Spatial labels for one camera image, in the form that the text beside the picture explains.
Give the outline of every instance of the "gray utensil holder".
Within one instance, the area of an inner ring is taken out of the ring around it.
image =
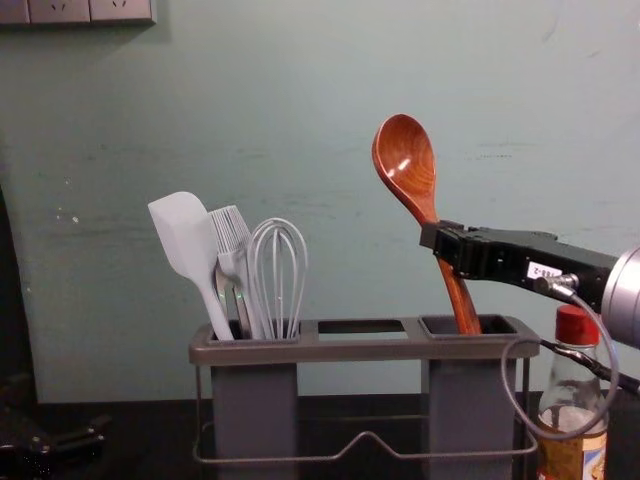
[[[301,463],[334,462],[364,438],[398,460],[421,461],[430,480],[510,480],[513,459],[533,453],[537,443],[514,447],[514,411],[500,380],[500,355],[516,338],[521,344],[508,362],[515,389],[523,361],[523,398],[528,393],[529,358],[539,346],[519,320],[481,315],[483,334],[461,336],[452,317],[375,320],[309,320],[296,340],[220,342],[201,327],[189,346],[196,367],[197,438],[194,459],[217,466],[221,480],[294,480]],[[324,340],[321,333],[404,332],[406,338]],[[297,364],[380,360],[422,360],[423,445],[418,453],[397,452],[374,432],[361,432],[330,456],[297,456]],[[212,420],[203,423],[201,367],[212,381]],[[202,438],[213,431],[212,453]],[[525,464],[520,464],[524,475]]]

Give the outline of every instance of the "electrical outlet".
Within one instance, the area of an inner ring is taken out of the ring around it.
[[[29,0],[29,10],[31,23],[88,23],[91,20],[89,0]]]
[[[155,23],[153,0],[89,0],[92,22]]]
[[[27,0],[0,0],[0,25],[29,23]]]

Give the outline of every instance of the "bottle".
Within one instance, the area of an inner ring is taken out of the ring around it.
[[[595,358],[599,340],[597,327],[583,309],[573,305],[558,308],[558,343]],[[582,365],[556,355],[540,399],[538,424],[552,433],[575,430],[591,420],[603,402],[599,379]],[[604,480],[607,423],[608,415],[571,440],[539,438],[538,480]]]

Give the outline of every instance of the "light green wall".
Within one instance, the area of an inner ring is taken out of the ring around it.
[[[43,401],[193,395],[187,343],[206,314],[146,207],[177,190],[236,203],[251,225],[295,222],[311,253],[306,318],[449,312],[415,221],[371,164],[397,112],[431,136],[442,217],[612,254],[640,243],[636,1],[159,7],[147,30],[0,34],[1,181]],[[553,334],[554,302],[471,289],[480,311]],[[548,366],[535,362],[534,387]],[[300,382],[419,388],[415,363],[305,366]]]

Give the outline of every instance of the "wooden spoon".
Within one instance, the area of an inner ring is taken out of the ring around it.
[[[376,133],[371,156],[384,184],[421,226],[439,221],[435,207],[435,157],[427,132],[416,120],[403,114],[388,118]],[[444,260],[438,259],[438,265],[459,332],[480,335],[480,322],[464,280],[456,277]]]

